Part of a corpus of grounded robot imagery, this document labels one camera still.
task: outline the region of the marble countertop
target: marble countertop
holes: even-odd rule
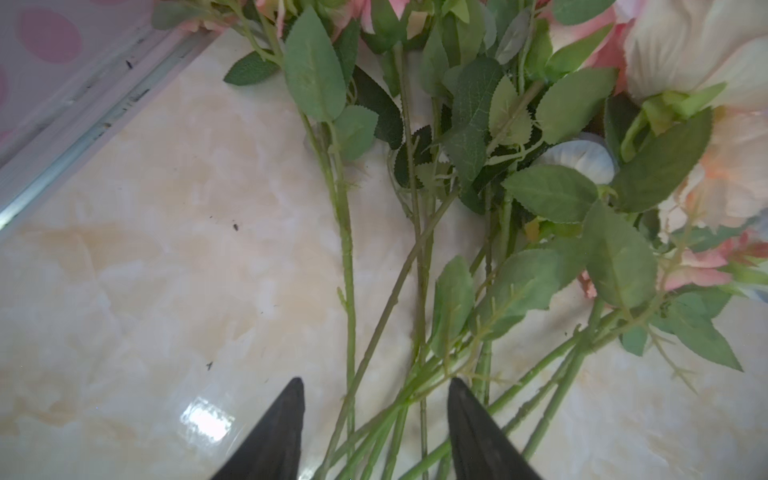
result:
[[[0,246],[0,478],[204,480],[293,376],[306,386],[300,478],[319,464],[345,390],[339,235],[283,79],[221,81],[246,53],[233,32],[216,40]],[[383,155],[349,168],[359,345],[413,242]],[[433,273],[481,241],[480,219],[452,207]],[[414,290],[409,278],[361,420],[402,381]],[[588,308],[577,286],[560,292],[495,344],[494,371],[516,380]],[[734,300],[717,328],[745,373],[669,348],[698,395],[654,350],[588,357],[534,466],[548,480],[765,478],[768,308]],[[435,446],[445,392],[429,412]],[[397,472],[418,457],[416,417]]]

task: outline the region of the serrated leaf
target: serrated leaf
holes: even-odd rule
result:
[[[591,35],[556,51],[547,62],[547,76],[549,78],[559,78],[578,70],[613,27],[612,23],[605,25]]]
[[[576,280],[579,273],[587,268],[587,259],[590,251],[580,237],[556,237],[547,243],[543,243],[541,247],[554,250],[560,254],[562,260],[560,289],[570,285],[572,281]]]
[[[171,30],[182,22],[195,18],[198,14],[199,11],[186,2],[178,2],[177,0],[155,2],[152,10],[152,28]]]
[[[578,25],[608,10],[615,0],[552,0],[554,19],[563,25]]]
[[[632,102],[626,93],[622,92],[605,99],[605,115],[603,116],[605,143],[614,158],[621,159],[621,142],[632,125],[632,121],[639,113],[640,108]]]
[[[323,23],[304,10],[285,46],[286,84],[296,105],[318,121],[332,121],[346,103],[346,84],[339,59]]]
[[[591,251],[587,272],[607,303],[632,308],[654,296],[656,257],[624,218],[596,202],[584,219],[582,238]]]
[[[437,162],[437,164],[430,162],[414,166],[416,178],[431,195],[440,201],[445,201],[448,198],[448,184],[445,178],[439,176],[447,175],[450,168],[451,164],[443,162]]]
[[[395,54],[392,50],[385,51],[379,56],[379,65],[382,68],[382,78],[389,89],[389,94],[392,95],[392,98],[396,98],[400,95],[400,74],[397,72]]]
[[[485,36],[485,21],[480,2],[478,0],[465,1],[469,11],[469,22],[456,23],[458,49],[463,64],[467,64],[477,57],[482,39]]]
[[[554,250],[525,250],[509,257],[493,285],[469,318],[472,332],[489,329],[496,339],[523,319],[529,310],[546,310],[560,288],[561,258]]]
[[[453,101],[453,125],[471,125],[485,131],[488,111],[496,86],[504,72],[496,60],[480,57],[462,70],[458,77],[458,91]]]
[[[435,307],[429,345],[440,357],[455,343],[475,306],[475,282],[467,262],[456,256],[445,265],[435,283]]]
[[[677,338],[693,353],[710,362],[744,371],[696,293],[684,293],[676,298],[667,308],[667,320]]]
[[[429,32],[429,38],[424,45],[422,60],[419,64],[419,82],[422,88],[432,97],[445,96],[442,77],[448,70],[448,54],[442,46],[442,35],[439,28]]]
[[[359,40],[360,22],[352,19],[333,44],[333,49],[336,51],[336,56],[339,58],[339,64],[341,65],[344,85],[349,85],[349,80],[352,79],[352,72],[355,71]]]
[[[512,80],[504,76],[498,83],[496,90],[491,97],[491,110],[488,114],[488,129],[492,137],[497,137],[502,132],[518,105],[518,94]],[[528,110],[520,112],[512,126],[506,131],[502,138],[502,145],[522,146],[531,140],[531,131],[533,124]]]
[[[538,103],[536,120],[548,144],[575,137],[616,85],[613,68],[584,68],[566,75]]]
[[[348,105],[333,121],[339,139],[341,158],[345,162],[357,160],[373,144],[373,131],[379,116],[359,105]]]
[[[464,23],[469,23],[469,7],[467,0],[445,0],[442,4],[442,14],[452,13]]]
[[[357,104],[375,111],[379,120],[376,122],[374,135],[396,150],[402,145],[402,118],[395,102],[367,73],[355,67],[352,78],[357,86]]]
[[[482,9],[482,21],[485,25],[485,35],[483,35],[482,47],[483,49],[488,50],[494,43],[496,43],[496,19],[493,18],[493,14],[488,10],[488,7],[482,3],[480,4],[480,8]]]
[[[416,147],[413,151],[413,166],[416,167],[431,162],[432,155],[429,152],[429,147],[432,145],[432,128],[429,125],[421,127],[413,134],[412,139],[416,142]],[[393,170],[398,185],[403,188],[410,188],[411,182],[409,181],[408,175],[408,151],[405,144],[400,147],[400,150],[398,150],[397,155],[395,156]],[[416,188],[423,187],[418,181],[416,183]]]
[[[712,111],[706,109],[651,139],[614,178],[621,209],[642,212],[669,197],[701,158],[711,133]]]
[[[389,0],[371,0],[371,19],[373,31],[385,50],[406,39],[406,26],[397,18]]]
[[[629,353],[643,356],[645,344],[648,342],[648,331],[642,326],[634,326],[626,333],[619,335],[621,346]]]
[[[526,210],[558,223],[583,221],[598,199],[592,180],[562,165],[534,165],[502,185]]]
[[[445,148],[451,164],[456,167],[458,178],[466,190],[485,165],[483,132],[470,125],[452,128],[442,136],[440,143]]]
[[[534,36],[531,48],[525,56],[525,71],[532,78],[543,78],[549,58],[552,56],[552,40],[549,38],[549,22],[537,18],[534,22]]]
[[[224,76],[224,81],[231,85],[252,85],[265,81],[279,70],[277,64],[264,60],[257,52],[252,51],[232,65]]]
[[[518,54],[528,37],[528,28],[531,24],[531,9],[523,8],[503,31],[496,49],[496,61],[504,65]]]

